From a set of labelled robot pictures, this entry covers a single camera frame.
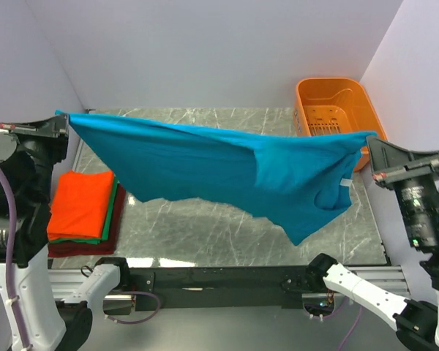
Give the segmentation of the teal blue t shirt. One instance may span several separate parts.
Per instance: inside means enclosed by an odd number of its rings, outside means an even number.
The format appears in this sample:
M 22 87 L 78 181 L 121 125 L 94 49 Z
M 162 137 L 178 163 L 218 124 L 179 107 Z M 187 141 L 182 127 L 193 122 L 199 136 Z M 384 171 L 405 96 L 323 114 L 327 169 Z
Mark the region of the teal blue t shirt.
M 294 245 L 349 209 L 368 136 L 280 137 L 85 113 L 68 120 L 139 201 L 232 205 L 281 227 Z

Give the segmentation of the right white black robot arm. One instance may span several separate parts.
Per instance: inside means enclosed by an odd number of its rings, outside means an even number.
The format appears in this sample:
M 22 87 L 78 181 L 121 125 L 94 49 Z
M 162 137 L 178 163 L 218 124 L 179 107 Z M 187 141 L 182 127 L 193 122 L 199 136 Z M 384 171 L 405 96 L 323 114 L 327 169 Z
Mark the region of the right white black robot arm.
M 429 254 L 419 265 L 429 275 L 437 303 L 395 295 L 350 272 L 327 254 L 306 268 L 305 282 L 354 300 L 381 318 L 409 350 L 439 350 L 439 151 L 409 151 L 379 137 L 367 138 L 372 177 L 397 197 L 410 246 Z

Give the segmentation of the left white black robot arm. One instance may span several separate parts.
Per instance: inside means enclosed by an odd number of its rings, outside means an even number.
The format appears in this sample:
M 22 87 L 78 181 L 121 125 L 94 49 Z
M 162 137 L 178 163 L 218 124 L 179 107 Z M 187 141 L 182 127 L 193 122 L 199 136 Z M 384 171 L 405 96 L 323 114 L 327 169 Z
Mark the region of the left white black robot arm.
M 103 301 L 132 284 L 127 261 L 104 257 L 67 297 L 48 273 L 47 226 L 54 165 L 66 158 L 69 117 L 0 124 L 0 295 L 13 350 L 78 350 Z

